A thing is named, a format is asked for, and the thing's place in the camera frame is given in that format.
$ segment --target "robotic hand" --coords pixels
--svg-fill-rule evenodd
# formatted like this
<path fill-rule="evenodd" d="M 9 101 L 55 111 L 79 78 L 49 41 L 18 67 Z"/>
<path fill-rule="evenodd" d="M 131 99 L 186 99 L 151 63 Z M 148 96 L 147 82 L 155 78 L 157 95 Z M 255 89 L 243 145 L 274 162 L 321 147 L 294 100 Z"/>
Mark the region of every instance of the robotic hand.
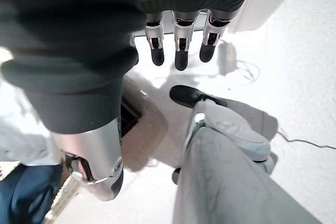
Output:
<path fill-rule="evenodd" d="M 123 75 L 138 61 L 130 46 L 145 29 L 153 62 L 164 61 L 162 12 L 175 22 L 175 65 L 187 67 L 200 10 L 208 10 L 200 59 L 211 59 L 244 0 L 0 0 L 0 45 L 14 59 L 3 76 L 22 88 L 66 154 L 71 174 L 102 200 L 120 191 Z"/>

